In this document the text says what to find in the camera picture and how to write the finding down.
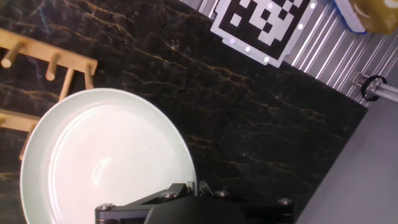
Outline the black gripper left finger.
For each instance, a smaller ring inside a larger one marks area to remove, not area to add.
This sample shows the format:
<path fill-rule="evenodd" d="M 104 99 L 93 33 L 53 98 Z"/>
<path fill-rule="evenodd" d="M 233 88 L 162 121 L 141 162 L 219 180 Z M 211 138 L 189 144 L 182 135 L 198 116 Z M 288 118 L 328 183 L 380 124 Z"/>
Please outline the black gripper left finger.
<path fill-rule="evenodd" d="M 188 196 L 196 196 L 195 184 L 193 188 L 187 184 L 172 184 L 165 190 L 126 205 L 103 203 L 95 208 L 95 224 L 141 224 L 156 205 Z"/>

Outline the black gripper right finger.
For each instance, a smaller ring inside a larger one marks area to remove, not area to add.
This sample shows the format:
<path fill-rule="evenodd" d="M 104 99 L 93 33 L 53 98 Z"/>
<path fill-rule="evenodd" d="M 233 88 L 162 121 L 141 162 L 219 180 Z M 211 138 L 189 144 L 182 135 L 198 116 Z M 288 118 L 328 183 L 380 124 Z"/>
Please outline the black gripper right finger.
<path fill-rule="evenodd" d="M 249 223 L 294 224 L 294 203 L 289 198 L 278 198 L 276 202 L 267 203 L 260 199 L 244 198 L 225 189 L 211 190 L 204 180 L 198 183 L 197 195 L 237 205 Z"/>

